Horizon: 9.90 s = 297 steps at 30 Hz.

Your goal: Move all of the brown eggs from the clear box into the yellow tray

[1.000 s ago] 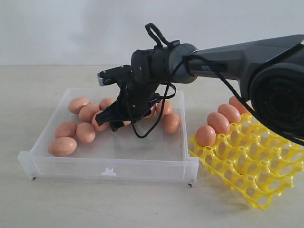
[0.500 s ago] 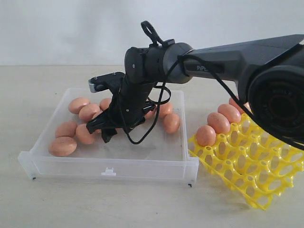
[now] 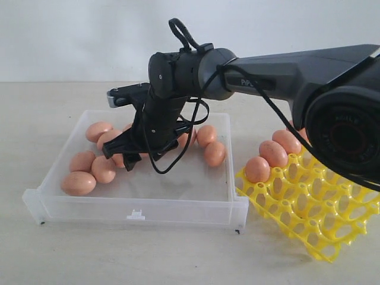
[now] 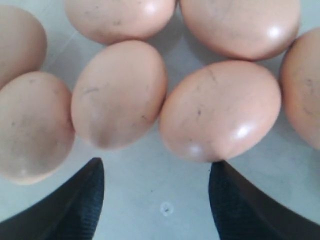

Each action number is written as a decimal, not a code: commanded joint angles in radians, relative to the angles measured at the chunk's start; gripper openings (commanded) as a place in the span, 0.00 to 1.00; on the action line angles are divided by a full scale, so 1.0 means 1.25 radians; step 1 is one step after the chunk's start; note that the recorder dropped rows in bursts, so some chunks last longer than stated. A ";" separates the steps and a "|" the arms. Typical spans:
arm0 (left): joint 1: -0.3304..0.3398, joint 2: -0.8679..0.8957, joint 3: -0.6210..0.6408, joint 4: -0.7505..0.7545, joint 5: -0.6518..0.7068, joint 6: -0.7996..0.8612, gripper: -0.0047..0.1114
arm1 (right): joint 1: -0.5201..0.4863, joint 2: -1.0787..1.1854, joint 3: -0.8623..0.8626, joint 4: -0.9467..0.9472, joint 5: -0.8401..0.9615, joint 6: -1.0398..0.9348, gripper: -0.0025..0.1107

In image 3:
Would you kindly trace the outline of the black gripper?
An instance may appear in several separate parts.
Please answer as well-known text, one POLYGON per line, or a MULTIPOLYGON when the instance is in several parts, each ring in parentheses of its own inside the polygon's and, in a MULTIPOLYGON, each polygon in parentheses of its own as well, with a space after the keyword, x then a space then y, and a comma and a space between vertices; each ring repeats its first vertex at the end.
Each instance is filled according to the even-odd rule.
POLYGON ((123 164, 130 172, 142 160, 139 153, 150 152, 155 159, 178 146, 177 137, 190 129, 189 123, 179 121, 188 96, 162 99, 149 89, 145 102, 136 110, 132 127, 103 144, 107 158, 123 154, 123 164))

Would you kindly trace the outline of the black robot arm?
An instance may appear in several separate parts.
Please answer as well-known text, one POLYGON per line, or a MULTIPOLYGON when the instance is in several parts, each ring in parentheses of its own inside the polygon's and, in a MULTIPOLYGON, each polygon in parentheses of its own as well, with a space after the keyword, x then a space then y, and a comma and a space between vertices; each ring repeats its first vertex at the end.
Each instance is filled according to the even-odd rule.
POLYGON ((286 101, 293 134, 306 131, 305 148, 323 165, 366 188, 379 190, 379 46, 354 45, 238 58, 207 44, 196 50, 157 52, 147 83, 114 88, 111 107, 133 105, 131 129, 102 147, 105 157, 123 156, 132 170, 147 153, 156 162, 191 133, 186 102, 226 100, 235 93, 261 96, 269 105, 286 101))

